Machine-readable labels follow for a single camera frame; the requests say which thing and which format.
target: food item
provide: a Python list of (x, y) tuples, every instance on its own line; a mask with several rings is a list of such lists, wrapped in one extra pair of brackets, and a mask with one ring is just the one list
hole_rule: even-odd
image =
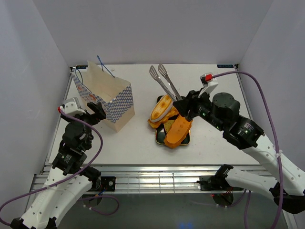
[(178, 116), (165, 136), (165, 145), (169, 148), (176, 148), (179, 146), (190, 131), (191, 126), (192, 121), (188, 122), (181, 115)]
[(156, 128), (158, 128), (162, 123), (166, 123), (166, 122), (168, 121), (169, 118), (171, 118), (171, 117), (173, 117), (173, 116), (175, 116), (175, 115), (178, 115), (178, 114), (179, 114), (178, 110), (173, 106), (173, 107), (170, 109), (170, 111), (165, 115), (165, 117), (162, 118), (160, 121), (153, 123), (150, 119), (148, 119), (147, 122), (148, 122), (148, 124), (149, 124), (152, 128), (156, 129)]
[(164, 129), (165, 129), (165, 133), (168, 133), (172, 124), (175, 122), (175, 120), (168, 120), (166, 123), (164, 123)]
[(163, 96), (152, 110), (149, 120), (152, 123), (159, 122), (171, 110), (172, 106), (173, 102), (171, 98), (168, 95)]

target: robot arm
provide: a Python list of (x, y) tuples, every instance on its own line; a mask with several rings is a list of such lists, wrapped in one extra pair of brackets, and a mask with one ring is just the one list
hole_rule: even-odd
[[(90, 125), (99, 123), (106, 118), (101, 103), (88, 103), (94, 114), (89, 114), (80, 108), (77, 98), (66, 100), (59, 109), (65, 114), (74, 116)], [(92, 130), (65, 116), (61, 118), (69, 122), (62, 136), (59, 152), (52, 163), (49, 176), (44, 184), (45, 191), (40, 192), (31, 207), (21, 216), (14, 219), (10, 225), (13, 229), (56, 229), (64, 215), (76, 201), (100, 179), (101, 173), (93, 167), (87, 167), (70, 187), (70, 180), (49, 187), (64, 180), (69, 175), (78, 172), (87, 158), (85, 151), (92, 146)]]
[[(213, 80), (211, 75), (201, 77), (204, 86), (208, 86), (207, 82)], [(280, 156), (284, 177), (282, 209), (293, 214), (304, 211), (305, 172), (283, 154), (276, 155), (274, 146), (263, 129), (251, 119), (239, 115), (240, 103), (232, 95), (218, 93), (211, 102), (209, 94), (202, 93), (203, 89), (190, 91), (184, 99), (173, 103), (181, 116), (188, 121), (200, 116), (219, 131), (223, 131), (223, 138), (257, 160), (274, 178), (249, 174), (233, 166), (223, 165), (207, 182), (201, 181), (202, 186), (210, 190), (242, 187), (273, 198), (278, 204), (280, 189), (277, 156)]]

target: table surface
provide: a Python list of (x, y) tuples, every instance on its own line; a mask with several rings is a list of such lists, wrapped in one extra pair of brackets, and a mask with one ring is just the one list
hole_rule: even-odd
[[(107, 65), (112, 73), (128, 80), (132, 85), (135, 116), (118, 132), (111, 130), (100, 122), (95, 128), (103, 137), (103, 149), (95, 159), (95, 165), (257, 165), (252, 157), (243, 153), (222, 138), (222, 132), (197, 117), (191, 128), (191, 141), (187, 146), (169, 149), (158, 145), (155, 141), (155, 130), (147, 119), (156, 104), (159, 95), (165, 92), (149, 75), (150, 64)], [(213, 74), (231, 71), (219, 69), (216, 64), (165, 64), (165, 68), (180, 95), (187, 95), (190, 90), (202, 87), (200, 76), (204, 73)], [(240, 114), (249, 117), (242, 90), (236, 74), (217, 79), (219, 85), (212, 92), (227, 92), (241, 103)], [(74, 81), (68, 85), (67, 99), (77, 97), (81, 102)], [(60, 120), (56, 131), (53, 147), (49, 157), (52, 163), (58, 153), (59, 143), (67, 122)], [(92, 148), (86, 151), (87, 163), (96, 154), (100, 141), (93, 132)]]

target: bag handle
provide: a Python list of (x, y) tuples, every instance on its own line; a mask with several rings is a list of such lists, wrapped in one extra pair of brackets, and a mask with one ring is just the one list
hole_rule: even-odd
[[(80, 73), (80, 75), (81, 75), (81, 81), (80, 81), (80, 79), (78, 78), (78, 76), (77, 76), (77, 74), (76, 74), (76, 70), (77, 70), (77, 71)], [(75, 68), (74, 74), (75, 74), (75, 77), (78, 79), (78, 81), (81, 83), (81, 85), (83, 85), (83, 86), (92, 94), (92, 91), (91, 91), (88, 87), (86, 87), (86, 86), (83, 84), (83, 78), (82, 78), (82, 74), (81, 74), (80, 70), (77, 69), (77, 68)]]
[(114, 75), (108, 70), (108, 68), (106, 68), (106, 66), (102, 63), (102, 61), (98, 55), (97, 55), (97, 59), (99, 60), (101, 66), (102, 66), (102, 71), (104, 71), (103, 67), (105, 67), (105, 69), (110, 73), (110, 75), (112, 75), (112, 77), (115, 78)]

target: gray wall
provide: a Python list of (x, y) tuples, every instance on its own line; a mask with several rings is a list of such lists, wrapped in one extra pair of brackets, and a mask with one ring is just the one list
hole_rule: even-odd
[[(305, 170), (305, 1), (274, 0), (245, 53), (241, 70), (262, 85), (279, 138), (280, 148)], [(254, 120), (272, 138), (270, 125), (255, 84), (243, 78)], [(305, 228), (305, 213), (296, 215)]]
[(272, 0), (34, 0), (69, 66), (238, 63)]
[[(28, 192), (44, 165), (69, 68), (32, 0), (0, 1), (0, 28), (2, 204)], [(7, 205), (1, 217), (11, 222), (26, 201)]]

